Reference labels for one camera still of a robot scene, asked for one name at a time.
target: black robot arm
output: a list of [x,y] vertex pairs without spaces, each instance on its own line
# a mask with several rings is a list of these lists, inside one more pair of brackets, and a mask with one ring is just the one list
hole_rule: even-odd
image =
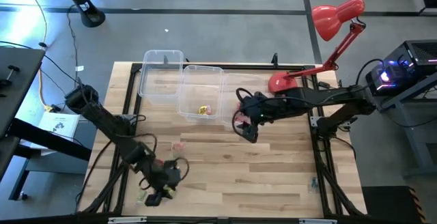
[[[161,161],[156,158],[154,150],[146,144],[135,141],[134,128],[130,120],[110,114],[99,102],[97,91],[89,85],[79,85],[65,96],[66,105],[73,112],[82,115],[101,130],[119,149],[125,165],[135,173],[141,172],[145,180],[155,190],[145,201],[147,206],[158,206],[163,197],[171,199],[181,181],[177,160]],[[98,203],[106,196],[98,197]]]
[[[332,116],[322,117],[317,121],[319,136],[330,137],[335,135],[338,125],[350,120],[354,115],[369,115],[373,112],[375,107],[368,101],[365,88],[359,85],[326,90],[296,87],[278,92],[274,98],[268,98],[261,92],[251,94],[245,89],[238,88],[236,95],[240,101],[240,109],[232,118],[234,131],[251,143],[256,143],[258,125],[300,116],[317,106],[346,104]],[[240,92],[245,92],[247,96],[243,98]],[[238,125],[242,132],[238,132],[235,127],[239,112],[250,118],[250,122],[245,121]]]

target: red desk lamp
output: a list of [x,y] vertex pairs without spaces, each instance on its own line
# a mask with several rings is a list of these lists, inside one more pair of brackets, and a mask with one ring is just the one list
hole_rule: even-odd
[[335,60],[340,57],[350,43],[355,40],[358,34],[366,28],[366,24],[358,19],[358,16],[364,12],[364,7],[363,0],[349,0],[338,7],[321,5],[313,8],[312,16],[314,26],[317,29],[317,32],[319,32],[320,37],[325,41],[329,41],[338,33],[342,23],[353,18],[356,18],[356,21],[352,20],[349,33],[321,67],[298,72],[275,73],[268,81],[268,90],[271,93],[287,90],[297,87],[294,77],[338,69]]

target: lamp arm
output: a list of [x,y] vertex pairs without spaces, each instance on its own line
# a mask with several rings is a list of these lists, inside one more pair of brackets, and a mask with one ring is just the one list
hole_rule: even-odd
[[365,24],[352,22],[350,24],[350,31],[347,36],[341,41],[340,45],[335,48],[333,54],[330,55],[328,60],[323,63],[322,66],[318,68],[313,68],[309,70],[302,70],[298,72],[290,72],[288,77],[297,77],[297,76],[307,76],[311,74],[317,74],[327,70],[335,70],[336,64],[335,61],[340,57],[340,55],[349,47],[349,45],[355,40],[355,38],[363,32],[365,29]]

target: clear plastic container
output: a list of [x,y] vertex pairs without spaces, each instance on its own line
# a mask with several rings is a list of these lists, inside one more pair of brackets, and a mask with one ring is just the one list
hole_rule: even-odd
[[[262,92],[266,95],[267,81],[260,76],[252,74],[228,74],[223,81],[223,94],[221,98],[221,119],[223,124],[232,128],[232,117],[237,111],[240,101],[237,98],[237,88],[244,88],[254,94],[255,92]],[[242,98],[247,96],[245,92],[240,92]]]
[[183,62],[184,54],[178,50],[146,52],[138,94],[152,104],[176,104]]
[[[187,66],[184,69],[178,113],[192,122],[213,122],[221,116],[223,70],[209,66]],[[209,107],[207,115],[199,109]]]

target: purple light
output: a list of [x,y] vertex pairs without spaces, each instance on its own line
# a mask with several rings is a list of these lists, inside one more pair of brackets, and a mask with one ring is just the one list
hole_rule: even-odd
[[395,86],[396,86],[396,84],[391,84],[391,85],[389,85],[389,84],[383,84],[383,85],[379,86],[379,87],[376,89],[376,91],[378,91],[379,89],[381,89],[381,88],[383,88],[383,87],[395,87]]
[[390,81],[390,78],[385,71],[380,75],[380,77],[385,82]]

